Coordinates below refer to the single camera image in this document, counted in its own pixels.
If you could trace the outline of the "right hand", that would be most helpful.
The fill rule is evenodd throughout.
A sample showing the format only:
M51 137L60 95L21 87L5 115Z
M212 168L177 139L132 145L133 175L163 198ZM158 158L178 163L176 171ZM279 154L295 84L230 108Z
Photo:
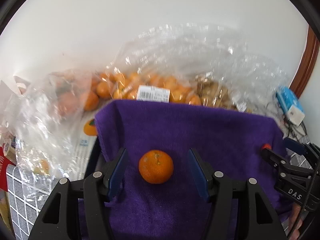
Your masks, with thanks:
M301 228L303 224L302 214L306 211L306 204L299 205L294 203L292 205L292 212L289 217L289 233L287 239L301 239L305 234L305 229Z

